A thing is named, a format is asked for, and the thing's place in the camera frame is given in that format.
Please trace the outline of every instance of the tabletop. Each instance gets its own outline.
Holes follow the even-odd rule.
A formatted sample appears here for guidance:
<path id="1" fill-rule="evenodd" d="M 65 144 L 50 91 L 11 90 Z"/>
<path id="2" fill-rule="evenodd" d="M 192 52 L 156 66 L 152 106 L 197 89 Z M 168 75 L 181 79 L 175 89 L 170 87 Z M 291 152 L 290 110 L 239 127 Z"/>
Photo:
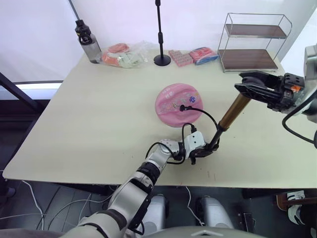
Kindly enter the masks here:
<path id="1" fill-rule="evenodd" d="M 284 71 L 276 60 L 279 70 Z M 181 129 L 155 113 L 158 93 L 186 83 L 200 93 L 204 109 L 219 121 L 238 95 L 237 72 L 223 73 L 219 61 L 142 68 L 92 64 L 83 56 L 52 98 L 3 172 L 7 179 L 121 184 L 144 161 L 147 149 L 163 138 L 181 139 Z M 282 127 L 284 114 L 251 101 L 221 136 L 219 149 L 196 165 L 167 165 L 158 185 L 255 188 L 317 187 L 317 150 Z M 215 133 L 201 115 L 194 123 L 206 141 Z M 312 137 L 316 124 L 304 115 L 289 126 Z"/>

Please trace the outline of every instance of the dark floor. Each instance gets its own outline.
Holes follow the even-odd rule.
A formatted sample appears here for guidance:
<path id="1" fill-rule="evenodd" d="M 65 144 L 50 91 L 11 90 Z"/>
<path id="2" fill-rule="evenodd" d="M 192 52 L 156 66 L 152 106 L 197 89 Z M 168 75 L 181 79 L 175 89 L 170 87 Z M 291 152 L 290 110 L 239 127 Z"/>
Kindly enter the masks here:
<path id="1" fill-rule="evenodd" d="M 0 165 L 6 164 L 6 160 L 14 151 L 19 140 L 23 137 L 21 130 L 0 130 Z M 89 192 L 69 188 L 62 185 L 30 182 L 34 189 L 35 196 L 44 213 L 55 215 L 67 203 L 87 199 Z M 9 181 L 11 187 L 16 188 L 17 193 L 6 200 L 0 197 L 2 204 L 0 217 L 17 214 L 38 214 L 39 211 L 34 205 L 29 187 L 20 181 Z M 228 212 L 236 229 L 243 230 L 241 214 L 252 213 L 255 219 L 255 233 L 268 238 L 299 238 L 305 237 L 305 228 L 297 226 L 288 220 L 287 214 L 279 210 L 273 196 L 260 197 L 255 199 L 243 199 L 239 188 L 218 188 L 218 187 L 189 187 L 192 193 L 191 207 L 195 209 L 195 201 L 204 195 L 218 199 Z M 195 219 L 186 208 L 189 199 L 185 187 L 179 186 L 157 186 L 154 194 L 161 193 L 169 201 L 169 216 L 166 220 L 167 227 L 195 225 Z M 101 201 L 106 196 L 92 194 L 92 200 Z M 65 208 L 52 222 L 51 231 L 66 232 L 72 225 L 78 223 L 79 214 L 84 202 L 74 203 Z M 88 216 L 96 211 L 102 210 L 100 203 L 88 203 L 82 216 Z M 41 217 L 30 215 L 23 217 L 0 220 L 0 229 L 27 228 L 40 229 Z M 51 222 L 52 217 L 45 217 L 45 229 Z"/>

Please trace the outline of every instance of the white cable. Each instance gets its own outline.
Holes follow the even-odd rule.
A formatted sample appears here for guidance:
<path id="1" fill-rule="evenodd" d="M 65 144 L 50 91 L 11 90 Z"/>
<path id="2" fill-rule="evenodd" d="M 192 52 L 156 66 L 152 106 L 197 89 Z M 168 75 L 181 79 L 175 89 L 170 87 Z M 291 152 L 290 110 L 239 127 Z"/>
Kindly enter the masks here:
<path id="1" fill-rule="evenodd" d="M 35 198 L 35 195 L 34 195 L 34 192 L 33 192 L 33 188 L 32 188 L 32 186 L 31 186 L 28 182 L 26 182 L 26 181 L 24 181 L 24 180 L 22 180 L 22 182 L 24 182 L 26 185 L 28 185 L 28 186 L 30 187 L 30 190 L 31 190 L 31 193 L 32 193 L 32 197 L 33 197 L 35 206 L 38 208 L 38 210 L 39 210 L 40 213 L 42 214 L 42 218 L 41 218 L 41 220 L 42 220 L 42 231 L 44 231 L 44 216 L 43 216 L 43 211 L 41 210 L 41 208 L 39 207 L 39 205 L 38 205 L 38 203 L 37 203 L 37 201 L 36 201 L 36 198 Z"/>
<path id="2" fill-rule="evenodd" d="M 117 185 L 116 188 L 113 190 L 113 188 L 111 187 L 111 185 L 108 185 L 108 186 L 109 186 L 109 188 L 110 188 L 110 190 L 111 190 L 112 192 L 116 191 L 116 189 L 119 187 L 119 185 Z"/>
<path id="3" fill-rule="evenodd" d="M 189 207 L 190 200 L 192 199 L 192 196 L 190 195 L 190 191 L 189 191 L 188 187 L 185 186 L 185 188 L 187 189 L 188 194 L 189 194 L 189 200 L 188 200 L 187 208 L 191 211 L 191 213 L 192 213 L 193 216 L 196 218 L 196 220 L 199 222 L 199 224 L 200 224 L 201 226 L 204 226 L 204 224 L 202 223 L 202 221 L 195 215 L 195 213 L 193 212 L 193 210 Z"/>
<path id="4" fill-rule="evenodd" d="M 82 208 L 81 211 L 80 211 L 79 218 L 78 218 L 78 223 L 80 223 L 81 214 L 83 213 L 84 208 L 86 207 L 86 204 L 87 204 L 89 198 L 91 197 L 91 195 L 92 195 L 92 194 L 89 194 L 89 196 L 88 196 L 88 198 L 87 198 L 87 200 L 86 200 L 86 202 L 85 202 L 83 208 Z"/>
<path id="5" fill-rule="evenodd" d="M 14 217 L 31 216 L 31 215 L 41 215 L 41 216 L 49 216 L 49 217 L 53 216 L 53 215 L 50 215 L 50 214 L 42 214 L 42 213 L 28 213 L 28 214 L 13 215 L 13 216 L 8 216 L 8 217 L 0 217 L 0 220 L 4 220 L 4 219 L 8 219 L 8 218 L 14 218 Z M 56 217 L 56 218 L 59 219 L 59 220 L 64 221 L 64 223 L 69 224 L 69 225 L 71 225 L 73 227 L 76 226 L 74 224 L 71 224 L 71 223 L 65 221 L 64 219 L 61 219 L 61 218 L 58 218 L 58 217 Z"/>
<path id="6" fill-rule="evenodd" d="M 75 203 L 75 202 L 86 202 L 86 201 L 88 201 L 88 202 L 95 202 L 95 203 L 103 203 L 103 202 L 106 202 L 109 198 L 111 198 L 111 196 L 112 196 L 112 194 L 111 194 L 109 197 L 107 197 L 106 199 L 102 200 L 102 201 L 94 201 L 94 200 L 88 200 L 88 199 L 80 199 L 80 200 L 72 201 L 72 202 L 66 204 L 65 206 L 63 206 L 63 207 L 54 215 L 53 219 L 51 220 L 51 222 L 50 222 L 50 224 L 49 224 L 49 226 L 48 226 L 48 230 L 50 229 L 51 224 L 52 224 L 53 220 L 56 218 L 56 216 L 57 216 L 62 210 L 64 210 L 66 207 L 68 207 L 69 205 L 71 205 L 71 204 L 73 204 L 73 203 Z"/>

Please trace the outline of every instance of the pink basketball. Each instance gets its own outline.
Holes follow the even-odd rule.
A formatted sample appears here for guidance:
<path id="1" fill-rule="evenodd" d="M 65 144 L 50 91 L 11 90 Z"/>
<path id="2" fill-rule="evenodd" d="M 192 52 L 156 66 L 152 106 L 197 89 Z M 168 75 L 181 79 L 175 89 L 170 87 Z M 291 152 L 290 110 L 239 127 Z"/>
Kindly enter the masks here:
<path id="1" fill-rule="evenodd" d="M 184 123 L 193 123 L 201 112 L 179 110 L 181 105 L 203 109 L 203 101 L 198 91 L 184 83 L 175 83 L 164 88 L 155 101 L 158 118 L 172 127 L 182 127 Z"/>

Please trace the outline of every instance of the wooden shelf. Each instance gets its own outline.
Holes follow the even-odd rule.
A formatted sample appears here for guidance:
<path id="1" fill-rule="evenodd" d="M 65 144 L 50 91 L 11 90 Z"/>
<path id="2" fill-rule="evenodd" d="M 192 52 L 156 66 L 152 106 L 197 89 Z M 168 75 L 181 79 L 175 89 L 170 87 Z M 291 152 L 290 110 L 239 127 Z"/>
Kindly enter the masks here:
<path id="1" fill-rule="evenodd" d="M 275 25 L 226 24 L 229 37 L 286 39 L 284 31 Z"/>
<path id="2" fill-rule="evenodd" d="M 271 56 L 266 50 L 219 50 L 220 60 L 224 71 L 277 69 Z"/>

